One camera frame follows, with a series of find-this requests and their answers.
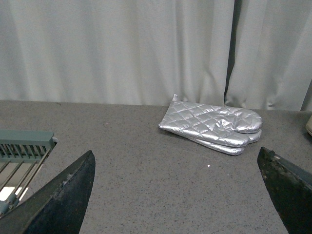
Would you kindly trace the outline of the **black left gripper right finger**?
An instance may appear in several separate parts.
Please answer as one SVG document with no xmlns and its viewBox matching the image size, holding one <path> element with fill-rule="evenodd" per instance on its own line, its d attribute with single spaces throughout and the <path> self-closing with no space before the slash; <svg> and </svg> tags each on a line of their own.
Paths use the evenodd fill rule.
<svg viewBox="0 0 312 234">
<path fill-rule="evenodd" d="M 257 164 L 266 189 L 290 234 L 312 232 L 312 175 L 265 147 Z"/>
</svg>

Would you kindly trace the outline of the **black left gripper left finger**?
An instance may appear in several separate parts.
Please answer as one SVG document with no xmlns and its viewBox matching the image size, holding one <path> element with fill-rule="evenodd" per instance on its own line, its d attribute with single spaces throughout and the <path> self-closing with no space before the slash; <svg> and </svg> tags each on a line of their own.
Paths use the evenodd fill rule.
<svg viewBox="0 0 312 234">
<path fill-rule="evenodd" d="M 0 219 L 2 234 L 78 234 L 95 178 L 95 156 L 87 151 Z"/>
</svg>

